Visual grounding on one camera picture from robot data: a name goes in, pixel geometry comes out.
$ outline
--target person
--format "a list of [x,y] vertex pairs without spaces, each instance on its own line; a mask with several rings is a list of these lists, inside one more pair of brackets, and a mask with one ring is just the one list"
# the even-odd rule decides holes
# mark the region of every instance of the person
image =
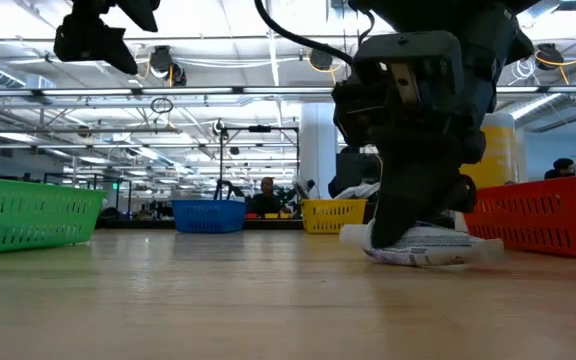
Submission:
[[273,193],[274,181],[265,177],[261,180],[261,194],[257,194],[248,202],[248,212],[253,214],[290,213],[290,209],[281,205],[279,198]]
[[552,166],[553,169],[548,170],[544,175],[545,180],[575,176],[575,162],[572,159],[558,159],[552,164]]

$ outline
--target red basket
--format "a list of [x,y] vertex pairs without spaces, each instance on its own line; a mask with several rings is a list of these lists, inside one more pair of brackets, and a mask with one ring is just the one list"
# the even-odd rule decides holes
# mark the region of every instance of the red basket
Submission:
[[480,189],[465,219],[507,248],[576,257],[576,177]]

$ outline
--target ceiling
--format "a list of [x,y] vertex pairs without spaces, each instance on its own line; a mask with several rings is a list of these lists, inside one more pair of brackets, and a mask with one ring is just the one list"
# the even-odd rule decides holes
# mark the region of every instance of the ceiling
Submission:
[[[328,10],[327,3],[325,0],[271,0],[268,8],[285,28],[354,53],[358,33],[368,27],[368,19],[355,13],[339,16]],[[71,5],[70,0],[0,0],[0,69],[19,78],[41,76],[35,76],[33,81],[40,79],[57,89],[166,87],[167,81],[153,76],[147,63],[155,46],[169,45],[175,61],[186,72],[188,87],[331,87],[350,71],[341,64],[333,65],[333,72],[315,71],[308,61],[304,61],[309,49],[270,33],[257,15],[252,0],[162,0],[155,12],[158,33],[142,31],[119,9],[112,9],[103,20],[109,26],[127,29],[126,43],[140,64],[137,76],[123,74],[102,62],[62,63],[53,53],[53,39],[55,28],[70,13]],[[564,74],[571,84],[576,84],[573,81],[576,79],[576,1],[544,1],[540,6],[538,11],[533,8],[519,16],[522,28],[535,45],[554,43],[557,46],[564,61],[571,63],[563,67]],[[377,18],[371,34],[388,32],[392,29]],[[506,67],[499,85],[565,84],[559,69],[542,71],[535,69],[531,61]],[[120,175],[145,181],[150,187],[170,187],[170,180],[173,180],[188,191],[199,191],[213,187],[218,175],[218,163],[215,162],[218,149],[210,147],[218,142],[212,132],[218,119],[229,127],[298,127],[305,102],[330,103],[325,95],[288,95],[280,91],[267,95],[176,95],[165,96],[174,104],[170,113],[156,114],[150,106],[156,98],[160,96],[138,99],[63,96],[48,104],[36,99],[28,101],[27,98],[2,96],[0,129],[76,129],[80,126],[120,129],[122,131],[115,134],[95,133],[89,137],[72,133],[31,136],[36,144],[73,145],[70,149],[55,147],[52,150],[57,151],[48,152],[69,165],[72,165],[71,155],[106,160],[92,164],[80,159],[76,164],[79,173],[101,172],[111,164],[120,169]],[[540,99],[543,97],[500,94],[498,109],[515,115],[518,109],[526,112],[517,123],[521,122],[529,130],[576,115],[576,100],[568,95],[535,105]],[[527,112],[527,106],[534,108]],[[170,132],[155,133],[152,131],[155,127]],[[230,145],[237,145],[240,152],[238,155],[226,153],[226,159],[230,161],[227,177],[242,185],[252,185],[254,180],[266,175],[273,176],[280,184],[291,182],[297,164],[294,132],[242,131],[229,141]],[[0,136],[2,142],[24,145],[29,139],[11,140],[10,136]],[[74,147],[82,144],[106,147],[83,150]],[[146,155],[109,146],[119,144],[153,146]],[[179,147],[166,148],[166,144],[178,144]],[[198,148],[200,144],[213,145]],[[136,176],[130,171],[139,174],[145,171],[146,175]]]

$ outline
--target yellow pillar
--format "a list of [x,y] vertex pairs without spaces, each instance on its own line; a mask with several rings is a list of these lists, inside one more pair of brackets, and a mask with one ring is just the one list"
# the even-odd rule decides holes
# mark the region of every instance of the yellow pillar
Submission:
[[519,180],[515,120],[510,114],[488,114],[481,130],[486,134],[486,152],[480,163],[464,165],[461,172],[470,176],[477,188],[500,186]]

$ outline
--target table surface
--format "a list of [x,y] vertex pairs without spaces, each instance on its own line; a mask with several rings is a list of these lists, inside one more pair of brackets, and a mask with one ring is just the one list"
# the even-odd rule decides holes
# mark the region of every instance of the table surface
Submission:
[[0,359],[576,359],[576,260],[372,263],[300,231],[0,254]]

